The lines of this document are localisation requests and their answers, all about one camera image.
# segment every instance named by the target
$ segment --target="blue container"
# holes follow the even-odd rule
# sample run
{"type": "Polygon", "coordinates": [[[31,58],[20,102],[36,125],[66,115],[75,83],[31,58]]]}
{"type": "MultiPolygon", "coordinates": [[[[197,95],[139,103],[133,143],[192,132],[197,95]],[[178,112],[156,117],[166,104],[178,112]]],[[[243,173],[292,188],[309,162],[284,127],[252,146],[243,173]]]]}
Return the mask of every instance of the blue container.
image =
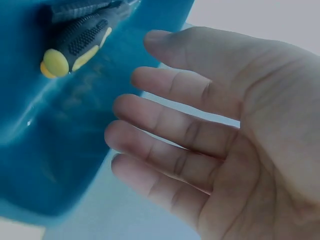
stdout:
{"type": "Polygon", "coordinates": [[[193,2],[142,0],[88,64],[52,80],[40,73],[45,33],[35,16],[44,1],[1,1],[0,216],[44,226],[63,220],[108,153],[113,101],[141,94],[130,85],[135,68],[159,65],[144,35],[179,31],[193,2]]]}

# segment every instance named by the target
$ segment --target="black rubber grip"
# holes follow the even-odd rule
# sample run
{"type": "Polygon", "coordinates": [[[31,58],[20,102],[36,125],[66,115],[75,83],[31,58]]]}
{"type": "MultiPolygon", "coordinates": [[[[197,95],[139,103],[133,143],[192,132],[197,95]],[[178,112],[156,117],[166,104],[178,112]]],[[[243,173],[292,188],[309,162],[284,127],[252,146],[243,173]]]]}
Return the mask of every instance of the black rubber grip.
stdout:
{"type": "Polygon", "coordinates": [[[44,5],[40,10],[40,15],[46,24],[64,23],[106,8],[111,2],[112,0],[65,0],[44,5]]]}

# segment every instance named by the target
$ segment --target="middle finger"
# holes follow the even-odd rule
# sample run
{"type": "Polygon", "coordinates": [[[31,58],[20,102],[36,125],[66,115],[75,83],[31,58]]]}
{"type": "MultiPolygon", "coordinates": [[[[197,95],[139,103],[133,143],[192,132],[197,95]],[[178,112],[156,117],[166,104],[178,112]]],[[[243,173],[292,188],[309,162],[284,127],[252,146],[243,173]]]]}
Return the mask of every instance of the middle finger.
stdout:
{"type": "Polygon", "coordinates": [[[123,95],[114,104],[116,116],[186,149],[225,159],[238,129],[174,110],[159,103],[123,95]]]}

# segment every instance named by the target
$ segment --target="textured grip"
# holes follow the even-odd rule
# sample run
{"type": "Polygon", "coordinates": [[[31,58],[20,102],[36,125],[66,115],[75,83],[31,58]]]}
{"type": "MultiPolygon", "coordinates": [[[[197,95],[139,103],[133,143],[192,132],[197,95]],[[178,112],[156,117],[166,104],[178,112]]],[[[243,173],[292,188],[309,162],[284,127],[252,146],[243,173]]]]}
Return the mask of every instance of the textured grip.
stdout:
{"type": "Polygon", "coordinates": [[[92,14],[94,11],[106,8],[112,0],[74,0],[52,5],[45,5],[40,10],[47,24],[64,23],[92,14]]]}
{"type": "Polygon", "coordinates": [[[43,57],[48,72],[63,77],[86,64],[103,46],[119,16],[106,8],[72,22],[53,40],[43,57]]]}

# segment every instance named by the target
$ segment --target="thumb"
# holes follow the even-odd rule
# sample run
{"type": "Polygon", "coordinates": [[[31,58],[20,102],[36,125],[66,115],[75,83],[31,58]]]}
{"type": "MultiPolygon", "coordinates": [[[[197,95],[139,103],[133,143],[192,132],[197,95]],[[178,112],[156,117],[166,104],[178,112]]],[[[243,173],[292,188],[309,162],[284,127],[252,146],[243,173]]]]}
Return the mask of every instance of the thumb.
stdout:
{"type": "Polygon", "coordinates": [[[154,30],[145,36],[144,45],[167,66],[221,82],[240,99],[255,83],[306,53],[283,42],[207,27],[178,33],[154,30]]]}

